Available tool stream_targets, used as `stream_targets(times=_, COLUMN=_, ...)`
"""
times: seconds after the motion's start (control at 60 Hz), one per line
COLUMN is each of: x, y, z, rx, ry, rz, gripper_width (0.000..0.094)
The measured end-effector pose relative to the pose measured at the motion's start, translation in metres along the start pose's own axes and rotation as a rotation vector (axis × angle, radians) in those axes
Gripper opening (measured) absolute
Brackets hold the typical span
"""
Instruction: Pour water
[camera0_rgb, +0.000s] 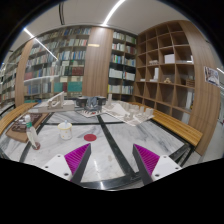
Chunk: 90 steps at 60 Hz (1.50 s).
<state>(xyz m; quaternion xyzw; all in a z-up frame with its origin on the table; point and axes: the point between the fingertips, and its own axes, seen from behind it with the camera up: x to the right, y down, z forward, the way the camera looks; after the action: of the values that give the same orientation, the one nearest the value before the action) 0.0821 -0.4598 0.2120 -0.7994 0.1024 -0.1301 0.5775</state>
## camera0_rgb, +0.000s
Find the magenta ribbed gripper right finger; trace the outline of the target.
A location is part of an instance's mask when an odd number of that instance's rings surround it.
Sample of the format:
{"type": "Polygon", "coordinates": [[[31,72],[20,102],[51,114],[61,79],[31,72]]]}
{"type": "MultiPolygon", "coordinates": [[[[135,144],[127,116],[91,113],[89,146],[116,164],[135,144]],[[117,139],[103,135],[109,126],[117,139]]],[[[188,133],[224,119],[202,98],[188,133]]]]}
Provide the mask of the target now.
{"type": "Polygon", "coordinates": [[[159,156],[137,144],[133,145],[133,156],[137,163],[143,184],[147,185],[152,183],[152,173],[159,161],[159,156]]]}

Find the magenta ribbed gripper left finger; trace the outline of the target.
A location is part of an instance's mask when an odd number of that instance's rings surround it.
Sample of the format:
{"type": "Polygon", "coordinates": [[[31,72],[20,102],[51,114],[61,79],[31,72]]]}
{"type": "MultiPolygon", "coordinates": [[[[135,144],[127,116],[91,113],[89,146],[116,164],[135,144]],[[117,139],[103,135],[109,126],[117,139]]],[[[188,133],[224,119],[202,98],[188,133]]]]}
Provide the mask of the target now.
{"type": "Polygon", "coordinates": [[[91,144],[88,143],[65,155],[65,160],[72,172],[71,181],[75,184],[81,182],[87,162],[91,155],[91,144]]]}

